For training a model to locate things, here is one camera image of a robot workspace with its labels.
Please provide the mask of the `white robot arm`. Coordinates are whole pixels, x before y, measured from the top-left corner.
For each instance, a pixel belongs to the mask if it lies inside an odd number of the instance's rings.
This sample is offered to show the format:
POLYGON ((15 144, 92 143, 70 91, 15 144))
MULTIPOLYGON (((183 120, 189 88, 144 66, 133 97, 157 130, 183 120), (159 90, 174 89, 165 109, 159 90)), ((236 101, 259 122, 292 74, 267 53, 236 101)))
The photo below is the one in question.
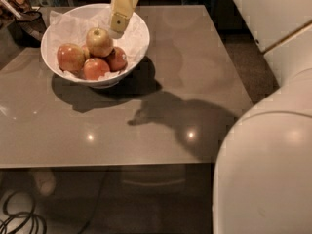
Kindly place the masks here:
POLYGON ((194 234, 312 234, 312 0, 233 0, 279 88, 231 128, 194 234))

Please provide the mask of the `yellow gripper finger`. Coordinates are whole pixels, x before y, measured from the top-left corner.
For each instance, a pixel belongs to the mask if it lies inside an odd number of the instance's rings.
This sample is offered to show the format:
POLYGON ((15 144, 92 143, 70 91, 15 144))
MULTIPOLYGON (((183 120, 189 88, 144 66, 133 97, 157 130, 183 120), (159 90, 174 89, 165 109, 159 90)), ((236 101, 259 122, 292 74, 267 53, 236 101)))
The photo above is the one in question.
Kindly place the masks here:
POLYGON ((121 38, 130 22, 139 0, 111 0, 109 33, 114 39, 121 38))

